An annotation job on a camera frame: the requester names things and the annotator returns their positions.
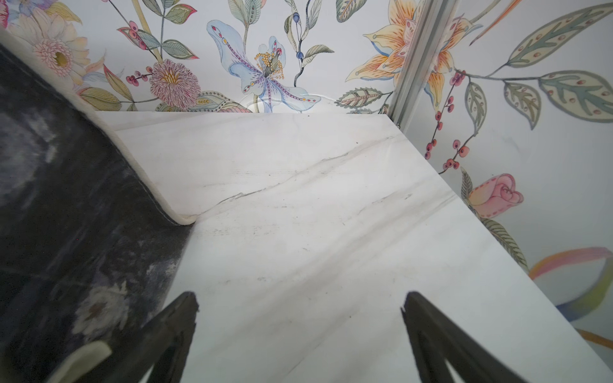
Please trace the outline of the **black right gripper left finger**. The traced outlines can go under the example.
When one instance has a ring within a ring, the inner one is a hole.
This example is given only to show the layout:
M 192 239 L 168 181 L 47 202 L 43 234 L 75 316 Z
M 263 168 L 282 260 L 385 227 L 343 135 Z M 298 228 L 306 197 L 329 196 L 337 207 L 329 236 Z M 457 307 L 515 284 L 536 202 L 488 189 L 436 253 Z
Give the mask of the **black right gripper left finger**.
M 112 355 L 81 377 L 82 382 L 179 382 L 196 330 L 199 305 L 186 291 Z

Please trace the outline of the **beige canvas tote bag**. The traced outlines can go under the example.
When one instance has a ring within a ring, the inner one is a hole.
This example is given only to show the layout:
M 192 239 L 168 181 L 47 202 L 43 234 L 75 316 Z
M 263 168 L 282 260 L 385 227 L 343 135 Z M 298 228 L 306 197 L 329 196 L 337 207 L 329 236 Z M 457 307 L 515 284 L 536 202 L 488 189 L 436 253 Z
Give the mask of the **beige canvas tote bag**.
M 194 219 L 115 132 L 1 33 L 1 380 L 43 382 L 164 306 Z

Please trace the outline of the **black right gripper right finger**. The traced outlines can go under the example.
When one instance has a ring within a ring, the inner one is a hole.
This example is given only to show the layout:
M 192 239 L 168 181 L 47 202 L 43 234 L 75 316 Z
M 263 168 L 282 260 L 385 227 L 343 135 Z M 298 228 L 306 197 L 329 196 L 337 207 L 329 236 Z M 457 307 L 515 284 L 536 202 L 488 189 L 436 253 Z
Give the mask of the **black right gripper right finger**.
M 454 368 L 465 382 L 523 382 L 417 291 L 401 308 L 413 357 L 423 382 L 453 382 Z

